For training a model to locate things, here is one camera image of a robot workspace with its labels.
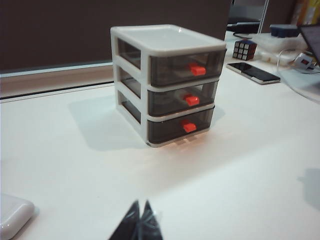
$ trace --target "red drawer handle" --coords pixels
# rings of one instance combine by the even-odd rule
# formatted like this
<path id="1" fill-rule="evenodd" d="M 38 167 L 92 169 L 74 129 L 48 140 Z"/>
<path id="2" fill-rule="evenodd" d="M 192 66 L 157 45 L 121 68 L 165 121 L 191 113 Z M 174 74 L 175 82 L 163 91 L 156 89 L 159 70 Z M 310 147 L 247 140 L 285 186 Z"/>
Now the red drawer handle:
<path id="1" fill-rule="evenodd" d="M 186 133 L 191 133 L 195 130 L 197 130 L 197 126 L 190 122 L 189 120 L 187 119 L 184 119 L 180 122 L 181 126 L 183 127 L 183 129 L 185 130 Z"/>
<path id="2" fill-rule="evenodd" d="M 200 103 L 199 97 L 197 97 L 197 96 L 192 96 L 191 94 L 186 95 L 183 99 L 186 101 L 186 103 L 187 103 L 190 107 L 195 106 L 195 105 L 198 105 L 198 104 Z"/>
<path id="3" fill-rule="evenodd" d="M 206 68 L 199 66 L 196 62 L 189 63 L 189 69 L 194 76 L 201 76 L 206 74 Z"/>

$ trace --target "smoked gray drawer front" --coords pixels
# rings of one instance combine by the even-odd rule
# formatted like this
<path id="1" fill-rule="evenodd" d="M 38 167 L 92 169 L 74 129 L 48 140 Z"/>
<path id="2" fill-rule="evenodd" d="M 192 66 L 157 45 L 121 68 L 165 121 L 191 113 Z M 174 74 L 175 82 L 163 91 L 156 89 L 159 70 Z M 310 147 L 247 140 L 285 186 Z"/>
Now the smoked gray drawer front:
<path id="1" fill-rule="evenodd" d="M 148 121 L 148 140 L 161 144 L 210 127 L 214 109 L 199 111 L 167 121 Z"/>
<path id="2" fill-rule="evenodd" d="M 148 91 L 148 114 L 160 117 L 213 104 L 218 81 L 171 91 Z"/>
<path id="3" fill-rule="evenodd" d="M 155 87 L 219 77 L 226 50 L 206 53 L 155 57 L 151 56 L 150 84 Z"/>

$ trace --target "laptop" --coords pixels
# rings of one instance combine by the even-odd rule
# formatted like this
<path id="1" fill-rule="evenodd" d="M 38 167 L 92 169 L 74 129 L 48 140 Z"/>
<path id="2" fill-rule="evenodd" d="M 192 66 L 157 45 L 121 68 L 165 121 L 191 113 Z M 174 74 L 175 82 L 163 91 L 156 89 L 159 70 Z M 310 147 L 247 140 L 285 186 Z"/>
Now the laptop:
<path id="1" fill-rule="evenodd" d="M 298 28 L 309 49 L 313 52 L 318 65 L 320 65 L 320 24 L 301 25 Z"/>

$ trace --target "mini drawer unit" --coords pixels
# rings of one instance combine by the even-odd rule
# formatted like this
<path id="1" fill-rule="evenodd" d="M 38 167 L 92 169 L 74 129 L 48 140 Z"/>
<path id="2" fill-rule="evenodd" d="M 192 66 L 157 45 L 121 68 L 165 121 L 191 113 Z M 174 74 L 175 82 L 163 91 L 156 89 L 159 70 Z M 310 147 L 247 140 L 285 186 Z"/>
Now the mini drawer unit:
<path id="1" fill-rule="evenodd" d="M 110 32 L 116 107 L 148 145 L 209 129 L 224 41 L 175 25 Z"/>

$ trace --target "black phone screen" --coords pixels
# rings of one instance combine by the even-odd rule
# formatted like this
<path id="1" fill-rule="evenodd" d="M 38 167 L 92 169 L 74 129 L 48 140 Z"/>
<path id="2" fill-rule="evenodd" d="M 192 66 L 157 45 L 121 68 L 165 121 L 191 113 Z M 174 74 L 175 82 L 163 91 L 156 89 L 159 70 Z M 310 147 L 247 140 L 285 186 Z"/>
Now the black phone screen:
<path id="1" fill-rule="evenodd" d="M 230 63 L 230 66 L 239 69 L 242 73 L 249 75 L 251 77 L 255 77 L 261 81 L 267 82 L 267 81 L 273 81 L 273 80 L 279 80 L 280 78 L 276 75 L 273 75 L 269 72 L 266 72 L 260 68 L 257 68 L 255 66 L 252 66 L 245 62 L 236 62 L 236 63 Z"/>

